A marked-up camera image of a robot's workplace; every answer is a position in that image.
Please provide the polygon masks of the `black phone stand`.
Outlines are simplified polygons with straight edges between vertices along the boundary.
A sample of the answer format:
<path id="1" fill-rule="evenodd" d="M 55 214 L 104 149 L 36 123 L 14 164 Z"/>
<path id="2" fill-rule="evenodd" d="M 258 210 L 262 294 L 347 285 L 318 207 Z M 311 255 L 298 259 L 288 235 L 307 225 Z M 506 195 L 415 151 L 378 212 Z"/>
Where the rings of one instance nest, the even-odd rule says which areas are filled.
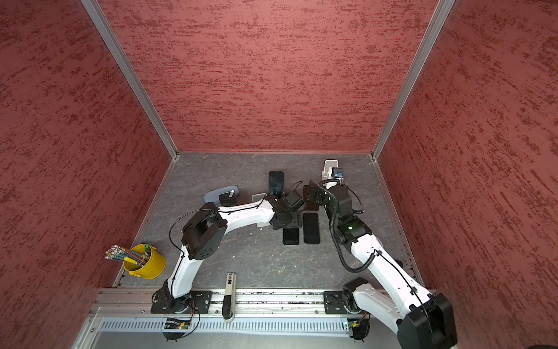
<path id="1" fill-rule="evenodd" d="M 283 244 L 288 246 L 299 244 L 299 228 L 283 229 Z"/>

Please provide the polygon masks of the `white phone stand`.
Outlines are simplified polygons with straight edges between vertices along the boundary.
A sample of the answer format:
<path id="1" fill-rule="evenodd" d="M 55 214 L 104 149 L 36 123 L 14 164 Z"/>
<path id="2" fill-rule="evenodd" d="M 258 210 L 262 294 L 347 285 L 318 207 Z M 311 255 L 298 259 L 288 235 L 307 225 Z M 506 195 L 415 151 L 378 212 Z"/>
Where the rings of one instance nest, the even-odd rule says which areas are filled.
<path id="1" fill-rule="evenodd" d="M 323 171 L 321 173 L 322 176 L 322 180 L 327 180 L 327 179 L 331 179 L 332 178 L 332 170 L 333 168 L 338 167 L 339 165 L 339 161 L 338 160 L 325 160 L 324 161 L 324 168 Z"/>
<path id="2" fill-rule="evenodd" d="M 254 195 L 251 196 L 252 202 L 257 204 L 258 202 L 261 202 L 261 200 L 263 200 L 266 197 L 266 195 L 267 195 L 266 193 L 254 194 Z M 266 227 L 268 225 L 269 225 L 268 223 L 264 223 L 264 222 L 257 223 L 257 227 L 260 228 L 260 229 L 263 229 L 264 227 Z"/>

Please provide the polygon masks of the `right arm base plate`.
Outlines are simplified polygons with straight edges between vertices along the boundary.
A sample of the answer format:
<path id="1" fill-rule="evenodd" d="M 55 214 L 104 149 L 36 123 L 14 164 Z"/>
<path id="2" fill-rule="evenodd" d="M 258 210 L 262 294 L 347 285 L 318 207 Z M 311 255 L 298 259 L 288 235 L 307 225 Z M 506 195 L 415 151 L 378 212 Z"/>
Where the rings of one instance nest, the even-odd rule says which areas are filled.
<path id="1" fill-rule="evenodd" d="M 349 292 L 349 291 L 325 291 L 323 303 L 325 313 L 328 315 L 363 315 L 366 310 L 358 305 L 358 301 L 370 304 L 372 300 L 378 300 L 377 292 Z"/>

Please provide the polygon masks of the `purple edged phone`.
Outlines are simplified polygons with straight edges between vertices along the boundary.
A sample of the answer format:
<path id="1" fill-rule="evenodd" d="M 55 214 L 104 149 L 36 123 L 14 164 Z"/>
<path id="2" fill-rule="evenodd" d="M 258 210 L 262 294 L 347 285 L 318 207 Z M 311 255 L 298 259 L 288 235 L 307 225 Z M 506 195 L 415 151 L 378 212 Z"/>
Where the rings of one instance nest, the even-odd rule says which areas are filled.
<path id="1" fill-rule="evenodd" d="M 238 205 L 238 199 L 237 199 L 236 192 L 234 190 L 231 190 L 227 193 L 220 194 L 219 195 L 219 205 L 220 206 L 225 206 L 225 207 L 237 206 Z"/>

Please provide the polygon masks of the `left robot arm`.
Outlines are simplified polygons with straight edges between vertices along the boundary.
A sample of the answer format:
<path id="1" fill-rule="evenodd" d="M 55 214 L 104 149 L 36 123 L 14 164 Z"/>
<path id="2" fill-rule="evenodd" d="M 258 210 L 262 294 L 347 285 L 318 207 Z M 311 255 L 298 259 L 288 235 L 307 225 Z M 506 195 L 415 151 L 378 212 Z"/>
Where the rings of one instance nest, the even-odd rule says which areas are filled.
<path id="1" fill-rule="evenodd" d="M 292 191 L 278 198 L 238 206 L 205 203 L 183 226 L 180 256 L 171 276 L 152 296 L 152 314 L 184 314 L 194 309 L 193 282 L 204 260 L 217 250 L 226 234 L 249 225 L 268 224 L 275 230 L 299 228 L 303 199 Z"/>

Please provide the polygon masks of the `black phone with sticker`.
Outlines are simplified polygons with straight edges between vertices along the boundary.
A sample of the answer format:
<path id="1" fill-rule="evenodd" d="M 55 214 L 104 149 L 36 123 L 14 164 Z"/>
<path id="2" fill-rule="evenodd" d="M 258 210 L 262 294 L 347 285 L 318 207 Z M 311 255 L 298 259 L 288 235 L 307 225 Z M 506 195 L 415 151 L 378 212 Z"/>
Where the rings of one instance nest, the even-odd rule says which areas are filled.
<path id="1" fill-rule="evenodd" d="M 317 212 L 319 210 L 319 206 L 315 203 L 310 193 L 311 193 L 310 185 L 304 185 L 303 199 L 305 204 L 305 212 Z"/>

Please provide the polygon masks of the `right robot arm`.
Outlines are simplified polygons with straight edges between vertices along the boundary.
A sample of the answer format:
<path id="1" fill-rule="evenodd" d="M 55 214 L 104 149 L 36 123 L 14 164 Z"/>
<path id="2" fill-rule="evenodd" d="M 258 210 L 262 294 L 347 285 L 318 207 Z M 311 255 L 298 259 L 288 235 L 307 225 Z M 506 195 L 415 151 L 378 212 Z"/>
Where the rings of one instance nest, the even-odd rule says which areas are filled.
<path id="1" fill-rule="evenodd" d="M 392 330 L 401 348 L 454 348 L 458 343 L 453 307 L 434 295 L 392 258 L 353 209 L 348 187 L 337 179 L 309 184 L 308 199 L 323 206 L 342 266 L 350 273 L 368 270 L 385 295 L 362 278 L 346 284 L 353 311 L 365 311 Z"/>

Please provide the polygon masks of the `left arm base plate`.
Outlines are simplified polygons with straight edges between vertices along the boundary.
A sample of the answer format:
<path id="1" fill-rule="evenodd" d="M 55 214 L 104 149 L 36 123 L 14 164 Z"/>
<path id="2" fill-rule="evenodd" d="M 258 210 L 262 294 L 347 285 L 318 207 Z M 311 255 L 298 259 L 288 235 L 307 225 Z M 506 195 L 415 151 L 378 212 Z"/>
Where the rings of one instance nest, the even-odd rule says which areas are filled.
<path id="1" fill-rule="evenodd" d="M 152 296 L 152 314 L 208 314 L 212 300 L 211 291 L 191 291 L 179 298 L 173 298 L 167 288 L 157 290 Z"/>

